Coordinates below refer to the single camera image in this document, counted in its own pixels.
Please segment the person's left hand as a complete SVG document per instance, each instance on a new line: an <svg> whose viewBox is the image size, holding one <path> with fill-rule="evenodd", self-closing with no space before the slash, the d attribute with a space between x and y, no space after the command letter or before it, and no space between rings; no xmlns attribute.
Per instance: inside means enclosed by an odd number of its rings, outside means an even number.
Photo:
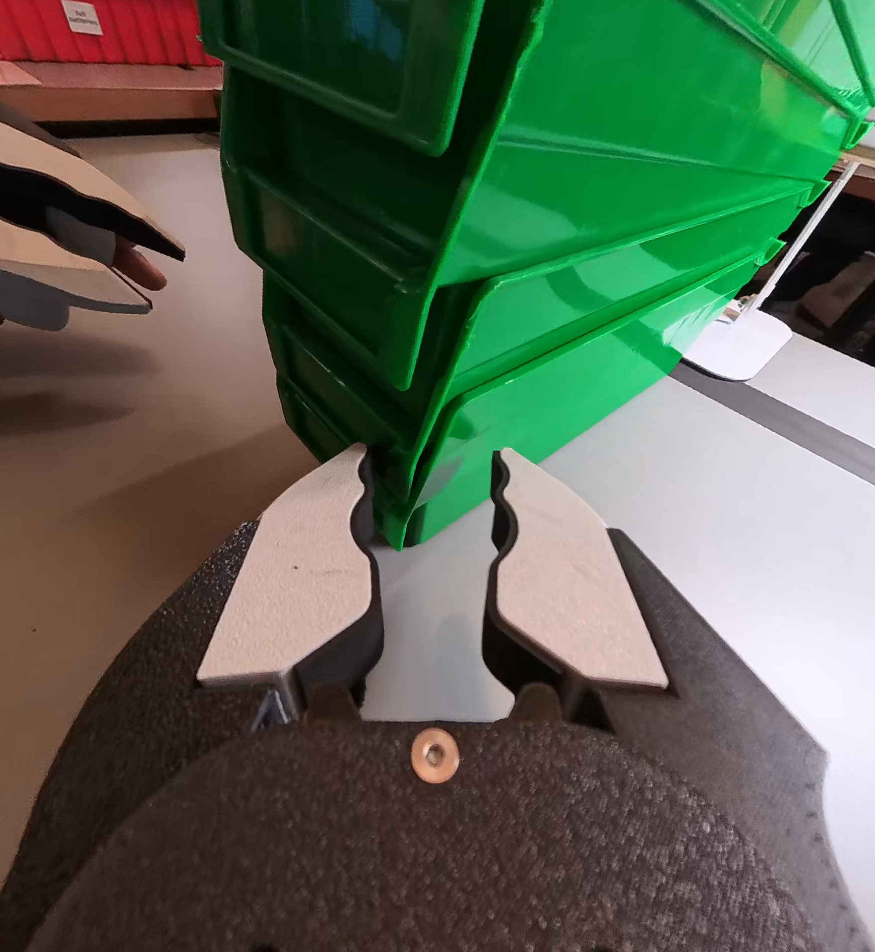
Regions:
<svg viewBox="0 0 875 952"><path fill-rule="evenodd" d="M121 236L117 237L112 264L116 271L131 279L135 285L146 291L158 292L167 285L165 275L145 258L134 244ZM25 327L61 330L66 326L69 319L69 306L55 304L53 308L50 309L50 307L41 303L31 304L28 307L27 315L31 320L19 319L15 322ZM6 312L0 310L0 325L5 320Z"/></svg>

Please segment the grey tape strip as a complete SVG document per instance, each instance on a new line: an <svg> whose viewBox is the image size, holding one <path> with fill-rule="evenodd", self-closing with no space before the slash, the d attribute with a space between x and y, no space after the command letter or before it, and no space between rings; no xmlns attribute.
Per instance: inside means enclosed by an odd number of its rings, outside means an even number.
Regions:
<svg viewBox="0 0 875 952"><path fill-rule="evenodd" d="M681 362L670 376L782 439L875 487L875 448L747 383L710 376Z"/></svg>

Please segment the light grey desk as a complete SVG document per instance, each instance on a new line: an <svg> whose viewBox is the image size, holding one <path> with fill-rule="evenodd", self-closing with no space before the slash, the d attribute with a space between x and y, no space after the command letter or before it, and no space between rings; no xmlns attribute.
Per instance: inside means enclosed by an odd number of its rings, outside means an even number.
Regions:
<svg viewBox="0 0 875 952"><path fill-rule="evenodd" d="M0 890L101 675L315 466L212 134L76 138L186 244L147 316L0 327ZM800 337L750 384L875 448L875 370ZM666 574L828 751L830 840L875 944L875 487L671 376L542 465Z"/></svg>

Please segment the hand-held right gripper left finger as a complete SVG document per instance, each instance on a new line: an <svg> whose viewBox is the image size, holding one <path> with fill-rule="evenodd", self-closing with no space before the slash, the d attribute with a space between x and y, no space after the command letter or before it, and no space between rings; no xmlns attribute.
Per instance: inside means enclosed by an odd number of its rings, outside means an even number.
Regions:
<svg viewBox="0 0 875 952"><path fill-rule="evenodd" d="M384 647L372 459L354 444L262 513L196 677L205 686L361 683Z"/></svg>

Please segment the white display stand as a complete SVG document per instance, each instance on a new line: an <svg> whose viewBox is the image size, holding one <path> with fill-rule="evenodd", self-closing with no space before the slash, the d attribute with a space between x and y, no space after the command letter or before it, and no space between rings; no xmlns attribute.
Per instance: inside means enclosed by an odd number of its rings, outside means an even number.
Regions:
<svg viewBox="0 0 875 952"><path fill-rule="evenodd" d="M873 125L858 146L875 148L875 107L868 118ZM821 197L781 235L777 262L758 273L752 286L742 289L693 344L684 363L730 382L753 379L793 336L787 320L777 315L777 307L801 317L824 343L837 346L855 339L872 322L875 278L829 323L802 307L806 295L837 279L863 255L875 256L875 202L841 193L858 168L855 163L836 162Z"/></svg>

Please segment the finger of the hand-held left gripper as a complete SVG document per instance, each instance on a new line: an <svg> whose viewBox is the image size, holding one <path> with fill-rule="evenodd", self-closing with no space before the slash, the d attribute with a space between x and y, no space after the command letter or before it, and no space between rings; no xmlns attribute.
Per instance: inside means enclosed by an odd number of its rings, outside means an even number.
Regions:
<svg viewBox="0 0 875 952"><path fill-rule="evenodd" d="M24 327L60 330L73 307L143 315L153 305L108 265L0 217L3 318Z"/></svg>
<svg viewBox="0 0 875 952"><path fill-rule="evenodd" d="M78 222L178 261L186 255L142 203L74 150L1 120L0 215L52 234Z"/></svg>

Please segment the red ribbed storage tray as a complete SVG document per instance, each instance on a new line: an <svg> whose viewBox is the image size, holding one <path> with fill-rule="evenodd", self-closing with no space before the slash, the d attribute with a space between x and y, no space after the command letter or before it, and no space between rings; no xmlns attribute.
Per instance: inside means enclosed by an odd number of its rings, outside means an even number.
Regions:
<svg viewBox="0 0 875 952"><path fill-rule="evenodd" d="M194 1L0 1L0 61L213 66Z"/></svg>

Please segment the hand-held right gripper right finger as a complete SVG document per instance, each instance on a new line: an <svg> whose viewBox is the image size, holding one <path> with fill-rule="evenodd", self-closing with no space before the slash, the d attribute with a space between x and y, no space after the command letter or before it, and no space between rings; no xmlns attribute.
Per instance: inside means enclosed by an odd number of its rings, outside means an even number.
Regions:
<svg viewBox="0 0 875 952"><path fill-rule="evenodd" d="M490 634L557 677L666 690L664 665L598 513L510 447L493 454L491 496Z"/></svg>

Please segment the wooden-edged side table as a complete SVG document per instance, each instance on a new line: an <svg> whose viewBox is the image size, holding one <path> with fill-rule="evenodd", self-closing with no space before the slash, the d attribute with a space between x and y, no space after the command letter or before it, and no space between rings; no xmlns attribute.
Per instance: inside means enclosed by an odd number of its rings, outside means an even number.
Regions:
<svg viewBox="0 0 875 952"><path fill-rule="evenodd" d="M216 133L223 67L0 61L0 102L62 138Z"/></svg>

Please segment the green plastic bin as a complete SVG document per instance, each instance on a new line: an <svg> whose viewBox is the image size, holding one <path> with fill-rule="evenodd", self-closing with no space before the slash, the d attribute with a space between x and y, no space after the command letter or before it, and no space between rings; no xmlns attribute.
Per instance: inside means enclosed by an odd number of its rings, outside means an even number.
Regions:
<svg viewBox="0 0 875 952"><path fill-rule="evenodd" d="M198 2L221 157L433 284L798 190L875 107L875 2Z"/></svg>
<svg viewBox="0 0 875 952"><path fill-rule="evenodd" d="M424 483L438 423L457 396L706 279L741 285L779 249L777 239L730 250L727 239L672 233L440 288L406 388L386 375L388 353L364 349L268 273L263 321L280 392L311 401L346 444L374 447L387 491L406 501Z"/></svg>
<svg viewBox="0 0 875 952"><path fill-rule="evenodd" d="M539 354L464 369L456 338L425 336L415 381L399 390L332 343L277 281L263 280L262 316L286 421L326 462L372 449L375 526L396 550L427 541L490 493L491 456L504 447L538 463L653 386L715 323L735 292L723 276L617 316Z"/></svg>
<svg viewBox="0 0 875 952"><path fill-rule="evenodd" d="M386 375L406 388L420 346L424 314L443 287L509 274L613 246L642 244L675 233L689 239L727 239L730 250L777 239L819 195L824 180L779 196L697 216L685 226L659 227L609 244L503 272L433 284L421 249L346 210L304 184L279 184L253 165L222 160L222 175L237 243L301 303L311 303L368 351L388 353Z"/></svg>

